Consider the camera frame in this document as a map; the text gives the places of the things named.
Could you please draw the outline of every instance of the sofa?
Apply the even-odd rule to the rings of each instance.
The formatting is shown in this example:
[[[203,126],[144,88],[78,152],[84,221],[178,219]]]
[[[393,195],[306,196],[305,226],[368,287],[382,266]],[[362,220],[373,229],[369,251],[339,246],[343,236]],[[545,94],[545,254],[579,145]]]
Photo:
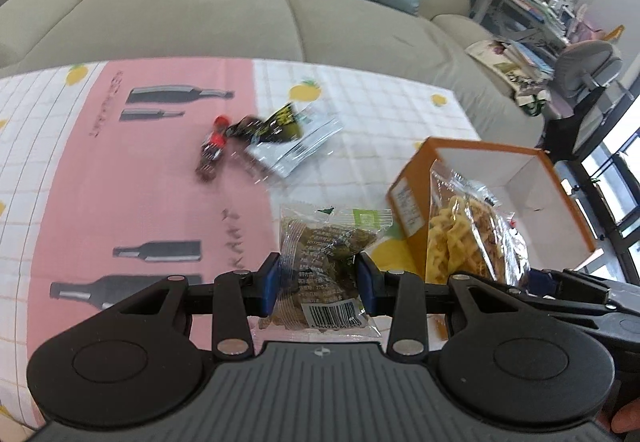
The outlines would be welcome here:
[[[535,146],[527,117],[464,49],[491,35],[470,0],[421,0],[418,16],[366,0],[9,0],[0,6],[0,77],[153,56],[303,61],[453,90],[480,137]]]

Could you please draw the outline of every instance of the human hand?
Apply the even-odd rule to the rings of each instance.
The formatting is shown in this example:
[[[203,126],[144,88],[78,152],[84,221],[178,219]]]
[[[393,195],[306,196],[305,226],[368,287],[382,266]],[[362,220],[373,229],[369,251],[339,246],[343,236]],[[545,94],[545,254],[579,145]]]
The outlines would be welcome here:
[[[611,420],[613,433],[626,433],[640,429],[640,397],[627,404]]]

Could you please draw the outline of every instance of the orange box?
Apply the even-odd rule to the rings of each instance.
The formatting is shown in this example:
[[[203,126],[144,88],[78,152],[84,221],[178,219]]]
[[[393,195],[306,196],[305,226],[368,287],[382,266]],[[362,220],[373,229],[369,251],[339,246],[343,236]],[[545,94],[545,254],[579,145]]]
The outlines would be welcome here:
[[[436,160],[468,180],[481,182],[505,210],[516,213],[532,268],[575,268],[595,251],[589,226],[543,151],[432,137],[404,167],[387,194],[422,278],[431,208],[430,171]]]

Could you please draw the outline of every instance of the barcode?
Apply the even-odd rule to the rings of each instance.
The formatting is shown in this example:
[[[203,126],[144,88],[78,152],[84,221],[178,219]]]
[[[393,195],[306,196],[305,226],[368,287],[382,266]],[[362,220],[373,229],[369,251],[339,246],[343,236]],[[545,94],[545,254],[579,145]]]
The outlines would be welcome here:
[[[330,305],[302,303],[302,311],[310,328],[348,329],[367,325],[356,300],[348,299]]]
[[[294,155],[303,154],[306,151],[306,146],[302,143],[298,144],[295,148],[291,150]]]
[[[399,180],[398,184],[391,189],[391,198],[396,205],[396,211],[407,237],[413,236],[425,226],[418,204],[415,202],[414,193],[406,178]]]

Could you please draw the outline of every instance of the white grid pattern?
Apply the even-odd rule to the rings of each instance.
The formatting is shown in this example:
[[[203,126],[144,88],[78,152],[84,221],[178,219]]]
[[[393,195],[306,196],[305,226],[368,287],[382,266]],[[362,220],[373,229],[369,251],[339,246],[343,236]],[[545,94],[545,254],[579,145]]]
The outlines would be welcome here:
[[[270,184],[276,236],[282,202],[385,209],[386,191],[414,155],[416,144],[430,136],[479,140],[449,90],[322,65],[254,60],[258,115],[266,117],[281,108],[291,87],[306,79],[322,88],[314,108],[336,115],[344,129],[285,181]],[[434,94],[445,96],[447,104],[435,106]],[[305,104],[295,106],[301,110]]]
[[[104,68],[86,66],[73,86],[68,67],[0,79],[0,402],[28,425],[36,424],[25,380],[31,260],[66,140]]]
[[[0,79],[0,402],[28,425],[36,424],[25,380],[31,260],[66,140],[104,66],[87,65],[74,86],[66,86],[68,67]],[[286,181],[270,185],[276,234],[281,202],[386,208],[386,191],[416,143],[479,138],[448,90],[328,66],[255,60],[258,114],[281,108],[290,88],[308,78],[322,87],[314,107],[337,115],[344,130]],[[433,94],[447,104],[436,107]]]

